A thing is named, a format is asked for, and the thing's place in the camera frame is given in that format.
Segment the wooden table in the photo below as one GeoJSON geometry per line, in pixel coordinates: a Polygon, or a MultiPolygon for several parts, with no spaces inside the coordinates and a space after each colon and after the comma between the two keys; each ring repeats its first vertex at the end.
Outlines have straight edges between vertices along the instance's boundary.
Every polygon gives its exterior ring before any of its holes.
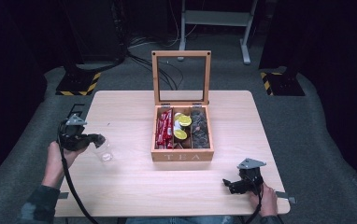
{"type": "MultiPolygon", "coordinates": [[[[236,168],[246,158],[266,162],[264,181],[285,191],[256,105],[249,91],[210,91],[212,161],[153,162],[150,155],[153,91],[99,91],[85,133],[101,133],[112,143],[113,160],[82,153],[70,168],[77,193],[94,217],[177,217],[248,215],[248,194],[231,194],[222,179],[240,180],[236,168]]],[[[62,192],[69,192],[64,181],[62,192]]],[[[290,211],[278,199],[278,212],[290,211]]],[[[57,217],[83,217],[68,194],[57,217]]]]}

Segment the box lid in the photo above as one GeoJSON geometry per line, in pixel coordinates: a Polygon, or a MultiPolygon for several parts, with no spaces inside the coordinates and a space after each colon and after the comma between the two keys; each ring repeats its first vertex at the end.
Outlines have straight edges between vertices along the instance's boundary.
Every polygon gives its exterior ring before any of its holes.
{"type": "Polygon", "coordinates": [[[211,61],[211,51],[210,50],[154,50],[152,52],[152,74],[153,74],[153,88],[154,88],[154,98],[156,105],[208,105],[208,89],[210,82],[210,61],[211,61]],[[200,76],[203,77],[202,90],[199,91],[199,95],[191,95],[186,96],[184,98],[178,98],[175,94],[175,90],[163,90],[161,85],[161,74],[162,70],[159,65],[161,64],[161,60],[165,58],[176,58],[184,57],[184,58],[196,58],[197,65],[202,66],[202,74],[200,76]]]}

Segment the gray carpet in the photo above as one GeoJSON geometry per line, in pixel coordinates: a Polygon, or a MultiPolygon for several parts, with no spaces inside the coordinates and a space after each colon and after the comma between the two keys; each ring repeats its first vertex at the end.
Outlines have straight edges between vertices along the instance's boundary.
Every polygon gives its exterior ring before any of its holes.
{"type": "MultiPolygon", "coordinates": [[[[198,36],[188,40],[187,49],[212,51],[211,90],[252,92],[283,185],[298,201],[292,204],[290,213],[281,216],[282,219],[285,223],[357,223],[357,174],[343,161],[326,131],[323,110],[314,87],[299,75],[305,97],[268,96],[258,70],[264,36],[254,38],[250,48],[251,65],[242,62],[240,37],[198,36]]],[[[178,43],[170,48],[147,44],[129,50],[135,56],[149,60],[153,49],[177,48],[178,43]]],[[[93,63],[85,67],[99,65],[93,63]]],[[[63,68],[53,69],[45,75],[49,83],[45,102],[39,106],[0,167],[0,223],[13,222],[26,198],[39,185],[46,147],[55,139],[59,121],[65,119],[73,104],[85,104],[82,107],[82,117],[85,118],[92,102],[94,93],[89,96],[55,95],[63,75],[63,68]]],[[[172,74],[172,77],[179,79],[178,74],[172,74]]],[[[186,89],[187,85],[184,79],[180,87],[186,89]]],[[[127,58],[119,66],[103,72],[95,90],[152,90],[152,73],[127,58]]],[[[69,223],[88,223],[83,217],[68,220],[69,223]]],[[[114,217],[98,220],[100,223],[116,223],[114,217]]],[[[64,223],[64,219],[55,218],[55,223],[64,223]]]]}

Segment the wooden box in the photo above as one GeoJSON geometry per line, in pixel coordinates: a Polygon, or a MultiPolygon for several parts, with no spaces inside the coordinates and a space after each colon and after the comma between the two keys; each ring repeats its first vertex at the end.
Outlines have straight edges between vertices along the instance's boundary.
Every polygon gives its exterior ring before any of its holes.
{"type": "Polygon", "coordinates": [[[211,52],[208,50],[157,50],[152,52],[155,98],[151,156],[153,161],[211,161],[214,154],[208,113],[211,52]],[[170,91],[161,88],[160,60],[196,59],[203,89],[170,91]]]}

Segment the human hand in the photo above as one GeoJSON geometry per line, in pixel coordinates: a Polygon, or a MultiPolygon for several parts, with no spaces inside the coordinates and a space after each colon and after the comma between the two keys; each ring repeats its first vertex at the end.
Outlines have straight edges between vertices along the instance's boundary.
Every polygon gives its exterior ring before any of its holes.
{"type": "MultiPolygon", "coordinates": [[[[263,198],[261,199],[261,217],[268,216],[277,216],[278,215],[278,196],[275,191],[269,188],[265,183],[263,183],[261,192],[263,193],[263,198]]],[[[259,199],[258,195],[255,195],[253,192],[250,193],[250,203],[251,206],[255,209],[258,205],[259,199]]]]}
{"type": "MultiPolygon", "coordinates": [[[[70,167],[76,157],[85,150],[86,148],[80,149],[78,151],[69,151],[64,149],[64,157],[67,160],[67,166],[70,167]]],[[[50,146],[48,147],[47,165],[45,167],[45,174],[44,179],[42,180],[42,185],[56,189],[59,181],[63,176],[64,170],[59,145],[56,142],[51,142],[50,146]]]]}

